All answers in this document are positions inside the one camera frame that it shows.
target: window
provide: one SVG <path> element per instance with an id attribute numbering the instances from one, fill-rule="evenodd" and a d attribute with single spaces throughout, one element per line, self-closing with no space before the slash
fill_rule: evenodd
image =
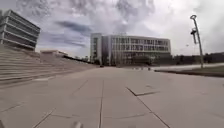
<path id="1" fill-rule="evenodd" d="M 29 27 L 19 23 L 18 21 L 14 20 L 12 18 L 9 18 L 8 23 L 13 25 L 13 26 L 15 26 L 15 27 L 17 27 L 17 28 L 20 28 L 20 29 L 22 29 L 22 30 L 32 34 L 32 35 L 38 36 L 38 34 L 39 34 L 38 31 L 33 30 L 33 29 L 31 29 L 31 28 L 29 28 Z"/>
<path id="2" fill-rule="evenodd" d="M 19 20 L 20 22 L 24 23 L 25 25 L 37 30 L 37 31 L 40 31 L 40 29 L 38 27 L 36 27 L 35 25 L 33 25 L 32 23 L 30 23 L 29 21 L 25 20 L 24 18 L 22 18 L 21 16 L 17 15 L 16 13 L 12 12 L 10 13 L 10 16 Z"/>
<path id="3" fill-rule="evenodd" d="M 23 32 L 23 31 L 21 31 L 21 30 L 19 30 L 19 29 L 16 29 L 16 28 L 14 28 L 14 27 L 12 27 L 12 26 L 9 26 L 9 25 L 7 25 L 7 27 L 6 27 L 6 31 L 11 32 L 11 33 L 13 33 L 13 34 L 15 34 L 15 35 L 18 35 L 18 36 L 27 38 L 27 39 L 32 40 L 32 41 L 34 41 L 34 42 L 37 41 L 37 37 L 33 37 L 33 36 L 31 36 L 31 35 L 29 35 L 29 34 Z"/>
<path id="4" fill-rule="evenodd" d="M 15 42 L 21 43 L 21 44 L 25 44 L 25 45 L 28 45 L 28 46 L 32 46 L 32 47 L 35 47 L 36 46 L 36 44 L 33 43 L 33 42 L 30 42 L 30 41 L 25 40 L 25 39 L 22 39 L 20 37 L 11 35 L 9 33 L 5 33 L 4 38 L 5 39 L 8 39 L 8 40 L 11 40 L 11 41 L 15 41 Z"/>

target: distant building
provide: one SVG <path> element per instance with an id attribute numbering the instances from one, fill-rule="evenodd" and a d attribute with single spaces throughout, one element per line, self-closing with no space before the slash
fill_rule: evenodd
<path id="1" fill-rule="evenodd" d="M 0 43 L 34 51 L 40 28 L 12 10 L 0 19 Z"/>
<path id="2" fill-rule="evenodd" d="M 149 60 L 171 55 L 169 39 L 107 35 L 91 35 L 90 61 L 103 65 L 129 65 L 133 58 L 147 57 Z"/>
<path id="3" fill-rule="evenodd" d="M 61 52 L 59 50 L 41 50 L 40 53 L 45 55 L 68 56 L 67 53 Z"/>

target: cloud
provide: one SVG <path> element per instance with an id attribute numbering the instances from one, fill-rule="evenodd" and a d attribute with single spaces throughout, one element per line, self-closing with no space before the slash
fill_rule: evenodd
<path id="1" fill-rule="evenodd" d="M 198 16 L 204 52 L 224 47 L 222 0 L 17 0 L 16 5 L 42 28 L 38 45 L 83 56 L 89 55 L 91 32 L 169 38 L 173 54 L 198 54 L 190 35 L 192 14 Z"/>
<path id="2" fill-rule="evenodd" d="M 56 24 L 59 24 L 62 27 L 68 28 L 72 31 L 81 33 L 83 36 L 90 36 L 91 29 L 87 25 L 78 24 L 70 21 L 58 21 Z"/>

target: paved plaza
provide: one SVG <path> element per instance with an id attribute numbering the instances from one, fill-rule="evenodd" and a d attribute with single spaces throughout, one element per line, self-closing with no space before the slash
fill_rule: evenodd
<path id="1" fill-rule="evenodd" d="M 224 79 L 98 68 L 0 89 L 5 128 L 223 128 Z"/>

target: grass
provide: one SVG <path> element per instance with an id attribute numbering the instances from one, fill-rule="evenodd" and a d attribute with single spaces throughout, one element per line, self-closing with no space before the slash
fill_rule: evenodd
<path id="1" fill-rule="evenodd" d="M 203 69 L 192 69 L 187 70 L 189 72 L 199 72 L 199 73 L 218 73 L 218 74 L 224 74 L 224 66 L 218 66 L 218 67 L 207 67 Z"/>

